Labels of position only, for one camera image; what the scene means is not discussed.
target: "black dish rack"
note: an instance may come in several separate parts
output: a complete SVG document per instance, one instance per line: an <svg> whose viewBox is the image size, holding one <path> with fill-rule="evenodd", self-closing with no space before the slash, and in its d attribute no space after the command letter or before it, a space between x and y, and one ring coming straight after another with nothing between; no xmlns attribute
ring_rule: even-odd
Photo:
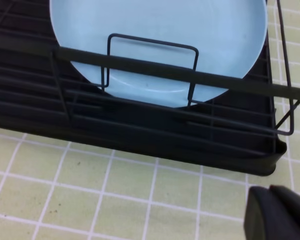
<svg viewBox="0 0 300 240"><path fill-rule="evenodd" d="M110 51L101 55L59 47L51 27L49 0L0 0L0 128L270 175L287 149L278 134L293 133L293 112L300 104L300 89L291 87L277 3L287 86L272 84L268 37L251 71L238 80L112 56ZM169 108L110 96L105 89L111 82L104 71L102 83L92 84L70 61L98 65L107 72L118 69L189 82L189 104ZM196 84L230 90L197 102L192 99ZM290 99L290 111L277 125L273 96ZM288 117L290 130L278 130Z"/></svg>

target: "tiled countertop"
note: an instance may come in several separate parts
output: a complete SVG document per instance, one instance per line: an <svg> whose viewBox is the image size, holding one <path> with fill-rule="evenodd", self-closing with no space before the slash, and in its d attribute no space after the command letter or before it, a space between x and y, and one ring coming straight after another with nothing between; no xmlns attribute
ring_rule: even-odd
<svg viewBox="0 0 300 240"><path fill-rule="evenodd" d="M300 87L300 0L281 0ZM285 84L279 18L268 4L274 82ZM277 118L288 110L275 98ZM250 185L300 194L300 107L274 174L258 177L0 129L0 240L243 240Z"/></svg>

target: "rack wire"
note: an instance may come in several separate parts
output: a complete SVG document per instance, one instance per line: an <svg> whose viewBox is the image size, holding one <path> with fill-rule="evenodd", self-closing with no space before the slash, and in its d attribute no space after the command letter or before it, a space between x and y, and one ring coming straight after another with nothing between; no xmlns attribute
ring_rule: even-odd
<svg viewBox="0 0 300 240"><path fill-rule="evenodd" d="M158 152L154 149L160 149L167 153L163 157L185 162L203 164L199 160L203 152L210 157L218 155L219 162L206 161L217 167L224 167L224 160L220 159L246 160L283 154L285 147L278 134L288 136L294 132L294 109L300 104L300 89L291 86L283 17L280 1L277 2L287 86L272 84L268 38L254 67L238 81L194 71L198 50L177 43L112 34L107 55L59 47L51 27L48 0L0 0L0 119L6 116L23 123L44 124L50 128L50 136L59 138L67 138L67 134L54 135L53 131L65 126L72 132L90 132L100 139L90 143L103 144L103 139L108 142L106 147L120 148L112 142L138 142L136 148L147 148L140 150L142 153L154 155ZM113 37L194 50L193 69L112 56ZM90 83L70 61L101 66L101 84ZM169 108L110 96L106 93L111 84L110 69L190 82L188 105ZM230 90L200 102L193 99L196 84ZM289 98L289 112L277 125L272 96ZM280 130L288 118L290 130ZM14 126L18 128L16 123L5 125ZM42 133L35 127L32 130ZM88 135L77 135L74 140L87 143L87 139ZM227 168L247 171L231 165L227 163Z"/></svg>

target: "plate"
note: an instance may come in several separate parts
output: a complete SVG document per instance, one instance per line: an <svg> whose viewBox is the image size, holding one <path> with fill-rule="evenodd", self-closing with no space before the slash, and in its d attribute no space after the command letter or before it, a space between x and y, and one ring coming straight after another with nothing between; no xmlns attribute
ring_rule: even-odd
<svg viewBox="0 0 300 240"><path fill-rule="evenodd" d="M107 54L113 33L166 41L197 48L196 71L235 78L252 68L267 33L265 0L50 0L50 17L62 47ZM190 49L118 37L111 55L185 68L195 59ZM101 83L99 66L72 64L91 83ZM188 104L189 83L111 69L105 90L177 108ZM193 99L205 102L226 91L196 85Z"/></svg>

